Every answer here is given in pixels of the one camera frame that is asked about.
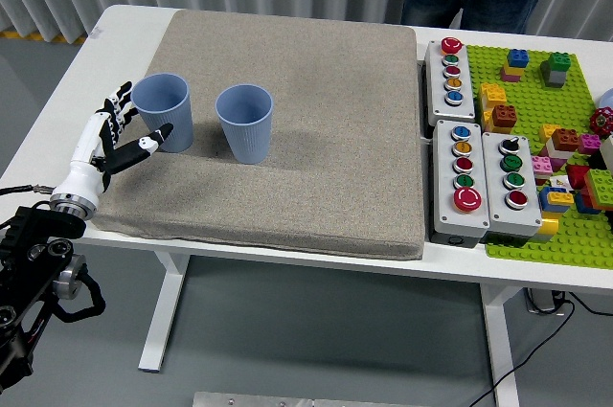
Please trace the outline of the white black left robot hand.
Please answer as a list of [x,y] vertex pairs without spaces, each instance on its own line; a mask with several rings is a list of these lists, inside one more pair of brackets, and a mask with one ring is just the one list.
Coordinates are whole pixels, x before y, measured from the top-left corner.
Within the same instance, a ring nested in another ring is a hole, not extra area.
[[118,145],[125,127],[138,115],[130,98],[132,87],[132,82],[125,82],[89,118],[71,158],[68,176],[52,192],[53,210],[84,220],[92,218],[111,176],[145,161],[169,138],[173,124],[166,123]]

